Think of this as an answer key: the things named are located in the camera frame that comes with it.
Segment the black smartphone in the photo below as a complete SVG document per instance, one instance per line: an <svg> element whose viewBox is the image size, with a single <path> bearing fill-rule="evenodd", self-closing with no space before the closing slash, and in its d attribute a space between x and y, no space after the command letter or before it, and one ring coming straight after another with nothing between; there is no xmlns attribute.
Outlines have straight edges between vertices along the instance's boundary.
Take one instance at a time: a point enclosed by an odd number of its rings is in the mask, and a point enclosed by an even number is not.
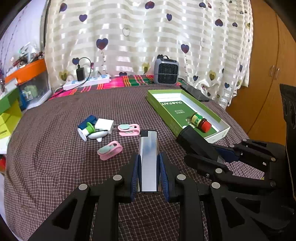
<svg viewBox="0 0 296 241"><path fill-rule="evenodd" d="M184 90L186 93L197 99L199 102L208 102L208 97L204 96L204 94L198 90L192 87L191 85L181 85L180 88Z"/></svg>

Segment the orange lid storage bin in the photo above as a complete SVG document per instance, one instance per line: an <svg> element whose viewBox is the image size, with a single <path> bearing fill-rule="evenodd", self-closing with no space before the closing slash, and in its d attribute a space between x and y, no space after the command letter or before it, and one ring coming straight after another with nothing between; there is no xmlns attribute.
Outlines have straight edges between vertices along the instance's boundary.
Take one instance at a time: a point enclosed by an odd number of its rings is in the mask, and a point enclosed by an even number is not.
<svg viewBox="0 0 296 241"><path fill-rule="evenodd" d="M12 82L18 88L21 110L40 106L52 94L44 59L27 64L6 76L4 80L6 84Z"/></svg>

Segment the grey portable fan heater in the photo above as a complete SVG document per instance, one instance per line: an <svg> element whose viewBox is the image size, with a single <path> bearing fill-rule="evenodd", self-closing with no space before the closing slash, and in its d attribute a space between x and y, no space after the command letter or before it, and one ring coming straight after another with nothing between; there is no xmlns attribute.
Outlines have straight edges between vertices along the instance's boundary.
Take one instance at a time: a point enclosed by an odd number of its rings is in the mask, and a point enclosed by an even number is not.
<svg viewBox="0 0 296 241"><path fill-rule="evenodd" d="M158 55L154 62L154 83L176 84L179 75L179 63L166 55Z"/></svg>

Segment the white power strip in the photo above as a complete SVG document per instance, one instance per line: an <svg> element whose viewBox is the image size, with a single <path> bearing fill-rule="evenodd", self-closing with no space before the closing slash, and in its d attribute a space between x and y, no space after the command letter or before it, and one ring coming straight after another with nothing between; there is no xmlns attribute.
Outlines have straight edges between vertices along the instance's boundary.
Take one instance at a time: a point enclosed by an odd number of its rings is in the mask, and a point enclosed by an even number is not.
<svg viewBox="0 0 296 241"><path fill-rule="evenodd" d="M78 80L72 80L72 81L67 81L63 85L64 90L71 90L77 87L87 87L87 86L92 86L92 85L99 85L99 84L105 84L109 83L111 81L110 75L101 75L100 77L97 78L89 78L87 81L78 81Z"/></svg>

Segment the pink clip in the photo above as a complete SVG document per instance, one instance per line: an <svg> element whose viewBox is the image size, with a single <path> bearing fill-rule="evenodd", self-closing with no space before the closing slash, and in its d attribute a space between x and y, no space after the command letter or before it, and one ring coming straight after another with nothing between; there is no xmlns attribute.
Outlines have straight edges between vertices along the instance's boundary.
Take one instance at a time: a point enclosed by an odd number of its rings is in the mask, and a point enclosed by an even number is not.
<svg viewBox="0 0 296 241"><path fill-rule="evenodd" d="M123 150L121 144L118 141L112 141L97 151L100 160L106 161L115 155L119 154Z"/></svg>
<svg viewBox="0 0 296 241"><path fill-rule="evenodd" d="M119 135L123 137L138 136L140 127L138 124L121 124L118 127Z"/></svg>

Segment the pink clip front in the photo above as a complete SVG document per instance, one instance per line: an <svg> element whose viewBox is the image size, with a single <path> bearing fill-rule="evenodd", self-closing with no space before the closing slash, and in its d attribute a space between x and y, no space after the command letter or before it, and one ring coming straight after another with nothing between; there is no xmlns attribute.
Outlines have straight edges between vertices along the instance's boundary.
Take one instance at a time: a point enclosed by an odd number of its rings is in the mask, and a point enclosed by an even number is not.
<svg viewBox="0 0 296 241"><path fill-rule="evenodd" d="M123 150L121 144L118 141L112 141L97 151L100 160L106 161L115 155L119 154Z"/></svg>

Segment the silver lighter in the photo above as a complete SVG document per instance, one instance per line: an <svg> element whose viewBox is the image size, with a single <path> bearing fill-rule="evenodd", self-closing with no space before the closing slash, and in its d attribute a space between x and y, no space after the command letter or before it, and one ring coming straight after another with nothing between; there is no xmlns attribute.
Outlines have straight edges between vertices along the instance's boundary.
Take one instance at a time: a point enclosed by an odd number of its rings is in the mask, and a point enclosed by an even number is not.
<svg viewBox="0 0 296 241"><path fill-rule="evenodd" d="M138 192L160 192L159 139L154 130L141 130L139 140Z"/></svg>

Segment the white black oval gadget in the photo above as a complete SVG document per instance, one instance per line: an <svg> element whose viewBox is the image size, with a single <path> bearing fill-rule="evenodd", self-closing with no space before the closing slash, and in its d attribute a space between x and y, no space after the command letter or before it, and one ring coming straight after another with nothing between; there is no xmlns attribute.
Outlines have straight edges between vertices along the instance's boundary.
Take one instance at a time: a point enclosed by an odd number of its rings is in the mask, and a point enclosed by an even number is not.
<svg viewBox="0 0 296 241"><path fill-rule="evenodd" d="M102 142L102 139L108 135L108 130L101 130L94 132L88 135L88 138L91 140L97 140L99 143Z"/></svg>

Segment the blue usb stick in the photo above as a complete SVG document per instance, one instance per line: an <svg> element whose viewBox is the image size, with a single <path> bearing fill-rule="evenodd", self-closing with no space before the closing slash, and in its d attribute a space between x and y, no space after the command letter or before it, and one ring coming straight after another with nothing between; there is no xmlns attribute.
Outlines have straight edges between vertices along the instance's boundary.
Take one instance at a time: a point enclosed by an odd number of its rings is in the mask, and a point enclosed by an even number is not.
<svg viewBox="0 0 296 241"><path fill-rule="evenodd" d="M87 128L87 123L91 123L93 126L95 126L96 122L97 122L97 117L90 115L78 125L78 128L83 130Z"/></svg>

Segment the heart pattern curtain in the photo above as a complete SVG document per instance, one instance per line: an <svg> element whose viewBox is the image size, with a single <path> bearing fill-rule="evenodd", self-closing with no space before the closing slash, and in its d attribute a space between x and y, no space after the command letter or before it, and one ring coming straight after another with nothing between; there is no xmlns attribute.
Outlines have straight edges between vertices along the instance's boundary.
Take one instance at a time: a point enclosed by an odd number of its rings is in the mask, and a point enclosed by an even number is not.
<svg viewBox="0 0 296 241"><path fill-rule="evenodd" d="M45 62L57 89L87 72L143 75L158 57L179 63L179 76L226 108L249 84L253 42L250 1L51 1Z"/></svg>

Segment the colourful plaid cloth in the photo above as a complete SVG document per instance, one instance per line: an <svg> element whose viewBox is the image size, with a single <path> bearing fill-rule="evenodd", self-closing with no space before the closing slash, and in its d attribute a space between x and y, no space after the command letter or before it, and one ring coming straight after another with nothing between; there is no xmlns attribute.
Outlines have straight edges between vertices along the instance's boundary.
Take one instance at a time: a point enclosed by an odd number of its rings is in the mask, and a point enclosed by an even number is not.
<svg viewBox="0 0 296 241"><path fill-rule="evenodd" d="M85 84L78 87L71 87L70 90L59 90L54 93L49 100L57 97L64 97L74 94L79 94L83 92L89 92L91 90L103 90L103 89L112 89L112 88L121 88L121 87L133 87L133 86L145 86L154 84L153 75L123 75L111 77L109 82L99 83L95 85L90 85L88 80Z"/></svg>

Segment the white usb charger plug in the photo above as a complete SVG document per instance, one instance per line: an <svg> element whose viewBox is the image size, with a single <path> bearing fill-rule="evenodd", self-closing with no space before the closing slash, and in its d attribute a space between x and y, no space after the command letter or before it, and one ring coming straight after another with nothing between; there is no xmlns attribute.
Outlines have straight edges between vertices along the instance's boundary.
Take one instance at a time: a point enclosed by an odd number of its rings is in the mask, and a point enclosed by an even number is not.
<svg viewBox="0 0 296 241"><path fill-rule="evenodd" d="M94 127L96 130L105 130L108 131L109 134L112 133L114 128L114 120L107 120L103 118L99 118Z"/></svg>

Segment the yellow green shoe box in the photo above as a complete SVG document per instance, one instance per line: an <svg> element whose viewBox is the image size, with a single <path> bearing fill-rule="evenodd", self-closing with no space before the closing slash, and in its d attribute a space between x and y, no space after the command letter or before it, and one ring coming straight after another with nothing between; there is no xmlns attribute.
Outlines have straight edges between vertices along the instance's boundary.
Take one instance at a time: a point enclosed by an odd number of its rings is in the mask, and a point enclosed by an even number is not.
<svg viewBox="0 0 296 241"><path fill-rule="evenodd" d="M7 153L10 137L22 117L19 100L17 87L1 95L1 155Z"/></svg>

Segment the green white cardboard box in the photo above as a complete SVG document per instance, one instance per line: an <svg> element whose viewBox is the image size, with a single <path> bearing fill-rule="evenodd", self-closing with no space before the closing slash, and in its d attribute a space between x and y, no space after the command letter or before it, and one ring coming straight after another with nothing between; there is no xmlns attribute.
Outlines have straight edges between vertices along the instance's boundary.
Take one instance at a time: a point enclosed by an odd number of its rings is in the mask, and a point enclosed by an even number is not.
<svg viewBox="0 0 296 241"><path fill-rule="evenodd" d="M224 138L230 130L230 126L224 120L184 90L149 90L147 101L175 136L190 125L207 142L212 144ZM191 117L194 114L204 117L211 124L208 132L203 132L192 125Z"/></svg>

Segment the red cap medicine bottle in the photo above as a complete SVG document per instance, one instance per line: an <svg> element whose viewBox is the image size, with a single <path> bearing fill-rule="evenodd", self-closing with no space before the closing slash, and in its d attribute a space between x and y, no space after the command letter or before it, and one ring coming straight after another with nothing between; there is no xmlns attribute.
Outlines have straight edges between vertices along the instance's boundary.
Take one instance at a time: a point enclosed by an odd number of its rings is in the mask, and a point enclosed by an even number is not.
<svg viewBox="0 0 296 241"><path fill-rule="evenodd" d="M200 114L194 113L190 118L190 123L204 133L210 131L212 125Z"/></svg>

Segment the green white spool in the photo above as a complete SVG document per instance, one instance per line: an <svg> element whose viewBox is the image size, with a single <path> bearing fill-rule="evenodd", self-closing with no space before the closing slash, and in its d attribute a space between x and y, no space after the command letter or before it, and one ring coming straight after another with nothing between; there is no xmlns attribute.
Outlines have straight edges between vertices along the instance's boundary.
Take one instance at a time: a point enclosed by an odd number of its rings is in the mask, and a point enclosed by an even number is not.
<svg viewBox="0 0 296 241"><path fill-rule="evenodd" d="M95 132L95 127L93 126L92 123L87 122L86 123L86 128L84 129L77 129L79 136L82 138L83 141L87 141L87 136Z"/></svg>

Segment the black charger adapter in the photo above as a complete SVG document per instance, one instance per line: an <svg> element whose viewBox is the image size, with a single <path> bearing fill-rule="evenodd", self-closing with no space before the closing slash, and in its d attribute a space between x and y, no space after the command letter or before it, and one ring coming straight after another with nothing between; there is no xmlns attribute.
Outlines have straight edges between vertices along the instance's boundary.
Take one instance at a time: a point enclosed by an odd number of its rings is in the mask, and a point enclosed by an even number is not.
<svg viewBox="0 0 296 241"><path fill-rule="evenodd" d="M76 69L76 76L77 76L77 81L84 81L85 80L85 70L84 70L84 67L78 67Z"/></svg>

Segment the pink clip back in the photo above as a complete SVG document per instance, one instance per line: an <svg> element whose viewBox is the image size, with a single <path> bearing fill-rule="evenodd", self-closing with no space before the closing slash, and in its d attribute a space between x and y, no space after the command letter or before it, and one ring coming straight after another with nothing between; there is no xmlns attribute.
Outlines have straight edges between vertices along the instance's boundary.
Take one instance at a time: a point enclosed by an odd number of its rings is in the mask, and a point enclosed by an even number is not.
<svg viewBox="0 0 296 241"><path fill-rule="evenodd" d="M121 124L118 127L119 135L123 137L138 136L140 127L138 124Z"/></svg>

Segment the wooden wardrobe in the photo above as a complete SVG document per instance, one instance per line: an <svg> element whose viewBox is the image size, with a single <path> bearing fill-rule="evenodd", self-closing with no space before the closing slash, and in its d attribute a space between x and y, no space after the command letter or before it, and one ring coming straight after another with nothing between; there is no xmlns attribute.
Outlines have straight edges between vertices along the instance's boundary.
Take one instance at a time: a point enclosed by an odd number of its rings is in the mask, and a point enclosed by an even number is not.
<svg viewBox="0 0 296 241"><path fill-rule="evenodd" d="M271 1L251 1L254 22L248 87L226 111L254 140L285 144L280 84L295 85L295 31L289 31Z"/></svg>

